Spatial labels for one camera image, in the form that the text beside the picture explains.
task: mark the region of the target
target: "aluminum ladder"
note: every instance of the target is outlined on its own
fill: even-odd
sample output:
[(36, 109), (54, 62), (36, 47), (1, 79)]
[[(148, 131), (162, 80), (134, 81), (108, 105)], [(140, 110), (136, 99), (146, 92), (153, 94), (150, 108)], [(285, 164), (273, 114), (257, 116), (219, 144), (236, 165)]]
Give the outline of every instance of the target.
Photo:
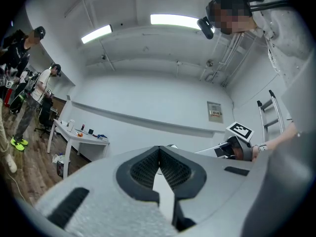
[[(267, 141), (267, 135), (268, 135), (268, 127), (278, 123), (280, 127), (280, 133), (283, 133), (284, 131), (284, 123), (282, 119), (282, 115), (280, 112), (280, 107), (278, 106), (276, 96), (272, 92), (272, 90), (269, 90), (271, 99), (268, 100), (266, 103), (262, 104), (260, 101), (257, 101), (258, 107), (259, 107), (259, 113), (261, 117), (261, 123), (262, 123), (262, 133), (263, 133), (263, 142)], [(265, 109), (268, 108), (270, 105), (274, 106), (276, 110), (277, 118), (272, 120), (271, 122), (267, 123), (266, 115), (265, 115)]]

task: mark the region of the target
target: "floor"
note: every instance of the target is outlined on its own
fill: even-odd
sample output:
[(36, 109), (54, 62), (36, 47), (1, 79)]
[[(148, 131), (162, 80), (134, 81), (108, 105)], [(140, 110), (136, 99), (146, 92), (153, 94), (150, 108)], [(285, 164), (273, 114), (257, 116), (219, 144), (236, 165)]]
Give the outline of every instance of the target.
[[(6, 129), (7, 137), (10, 140), (14, 131), (21, 120), (25, 109), (25, 104), (21, 112), (16, 116), (10, 113), (9, 108), (3, 107), (2, 118), (3, 125)], [(49, 135), (43, 135), (40, 138), (40, 131), (34, 132), (35, 127), (40, 127), (38, 115), (36, 114), (24, 133), (24, 138), (29, 141), (29, 145), (24, 152), (16, 150), (13, 146), (10, 147), (11, 155), (14, 157), (17, 172), (12, 174), (7, 166), (2, 168), (2, 175), (8, 185), (8, 189), (15, 197), (21, 197), (15, 182), (9, 177), (8, 173), (16, 180), (20, 191), (26, 202), (34, 205), (36, 201), (52, 186), (62, 180), (57, 175), (56, 164), (52, 163), (52, 158), (55, 154), (64, 153), (66, 150), (66, 141), (58, 135), (54, 135), (50, 154), (46, 152)], [(77, 153), (72, 149), (70, 153), (69, 175), (76, 172), (81, 167), (89, 163), (82, 156), (77, 156)]]

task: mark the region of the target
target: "white ceiling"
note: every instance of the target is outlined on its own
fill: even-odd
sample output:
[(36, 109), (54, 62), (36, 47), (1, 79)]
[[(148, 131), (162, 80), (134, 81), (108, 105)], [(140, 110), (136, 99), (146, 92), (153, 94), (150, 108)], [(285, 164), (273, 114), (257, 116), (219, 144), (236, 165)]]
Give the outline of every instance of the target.
[[(207, 40), (201, 31), (178, 26), (152, 26), (151, 14), (177, 14), (202, 18), (210, 0), (85, 0), (88, 13), (96, 29), (111, 24), (113, 33), (100, 38), (109, 59), (116, 70), (154, 70), (174, 75), (188, 75), (197, 79), (203, 73), (209, 59), (214, 60), (213, 69), (222, 60), (232, 36), (219, 36)], [(61, 1), (65, 23), (71, 33), (77, 51), (86, 62), (87, 69), (106, 73), (110, 64), (101, 59), (104, 54), (99, 40), (82, 44), (81, 38), (92, 32), (82, 0)], [(232, 59), (226, 75), (215, 82), (222, 82), (240, 63), (252, 43), (245, 36), (238, 52)], [(208, 68), (203, 79), (211, 73)]]

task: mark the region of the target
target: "ceiling light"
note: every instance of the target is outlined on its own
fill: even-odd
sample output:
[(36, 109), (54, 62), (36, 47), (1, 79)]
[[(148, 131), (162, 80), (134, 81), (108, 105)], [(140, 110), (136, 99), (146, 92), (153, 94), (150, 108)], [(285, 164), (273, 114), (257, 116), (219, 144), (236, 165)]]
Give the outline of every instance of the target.
[(171, 14), (152, 14), (150, 15), (152, 25), (175, 25), (175, 26), (185, 26), (194, 29), (201, 30), (198, 26), (197, 18), (171, 15)]
[(112, 32), (112, 27), (110, 25), (104, 26), (98, 30), (95, 30), (94, 32), (84, 36), (81, 38), (83, 44), (86, 44), (87, 42), (94, 40), (98, 37), (101, 37), (105, 34), (110, 34)]

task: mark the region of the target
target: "black chair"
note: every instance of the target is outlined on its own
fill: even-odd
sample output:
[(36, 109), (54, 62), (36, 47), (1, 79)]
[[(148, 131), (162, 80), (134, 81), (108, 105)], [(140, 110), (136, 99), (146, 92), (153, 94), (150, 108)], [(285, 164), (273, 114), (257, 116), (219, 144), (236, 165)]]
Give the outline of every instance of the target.
[(43, 136), (43, 134), (47, 133), (50, 134), (50, 129), (53, 126), (53, 121), (49, 120), (50, 116), (50, 108), (52, 107), (53, 103), (50, 98), (44, 98), (42, 106), (41, 106), (41, 113), (39, 116), (39, 122), (44, 128), (35, 128), (34, 132), (36, 130), (42, 131), (43, 133), (40, 135), (40, 138)]

